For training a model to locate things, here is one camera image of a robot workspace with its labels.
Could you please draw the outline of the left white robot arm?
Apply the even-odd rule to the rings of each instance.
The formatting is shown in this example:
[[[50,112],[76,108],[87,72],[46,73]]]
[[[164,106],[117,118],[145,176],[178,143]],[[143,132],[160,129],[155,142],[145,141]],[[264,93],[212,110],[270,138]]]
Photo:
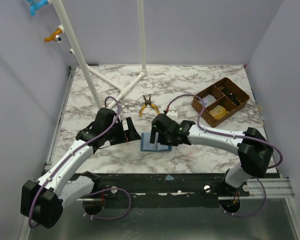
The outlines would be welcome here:
[[[78,178],[73,175],[106,142],[114,146],[141,139],[132,118],[125,120],[127,129],[118,113],[101,108],[95,120],[77,133],[70,149],[56,165],[37,180],[28,180],[22,186],[20,212],[28,218],[30,228],[42,225],[49,229],[72,202],[83,196],[94,198],[100,194],[99,176],[88,171]]]

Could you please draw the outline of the blue card holder wallet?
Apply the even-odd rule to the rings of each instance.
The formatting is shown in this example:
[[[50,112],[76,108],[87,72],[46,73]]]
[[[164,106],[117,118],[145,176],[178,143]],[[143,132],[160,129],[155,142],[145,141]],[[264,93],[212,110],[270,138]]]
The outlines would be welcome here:
[[[155,134],[154,143],[150,143],[151,133],[143,132],[141,134],[140,151],[141,152],[171,152],[172,146],[162,145],[158,142],[159,134]]]

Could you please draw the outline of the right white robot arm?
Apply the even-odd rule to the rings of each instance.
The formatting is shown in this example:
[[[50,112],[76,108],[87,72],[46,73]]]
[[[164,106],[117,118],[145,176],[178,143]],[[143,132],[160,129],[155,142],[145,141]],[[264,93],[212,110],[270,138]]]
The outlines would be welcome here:
[[[150,143],[166,146],[201,145],[230,152],[239,157],[239,163],[229,169],[220,183],[220,191],[231,196],[252,177],[264,178],[273,154],[273,147],[255,128],[246,131],[228,131],[199,126],[190,120],[177,123],[164,113],[151,122]]]

